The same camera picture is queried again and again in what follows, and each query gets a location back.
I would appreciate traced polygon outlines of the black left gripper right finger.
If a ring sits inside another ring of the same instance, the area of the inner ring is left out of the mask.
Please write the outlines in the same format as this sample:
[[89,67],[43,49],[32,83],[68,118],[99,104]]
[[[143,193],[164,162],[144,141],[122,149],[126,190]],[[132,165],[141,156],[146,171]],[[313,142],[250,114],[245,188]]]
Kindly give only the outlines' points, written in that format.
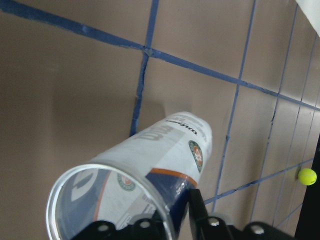
[[189,191],[189,222],[193,240],[233,240],[220,215],[209,214],[199,189]]

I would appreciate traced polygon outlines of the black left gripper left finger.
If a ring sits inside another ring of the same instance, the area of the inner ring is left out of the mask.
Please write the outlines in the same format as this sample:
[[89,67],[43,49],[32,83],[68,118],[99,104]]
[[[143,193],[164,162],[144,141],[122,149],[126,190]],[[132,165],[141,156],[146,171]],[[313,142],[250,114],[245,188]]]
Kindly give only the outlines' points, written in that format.
[[156,218],[141,218],[122,229],[112,222],[98,220],[74,236],[76,240],[164,240],[163,222]]

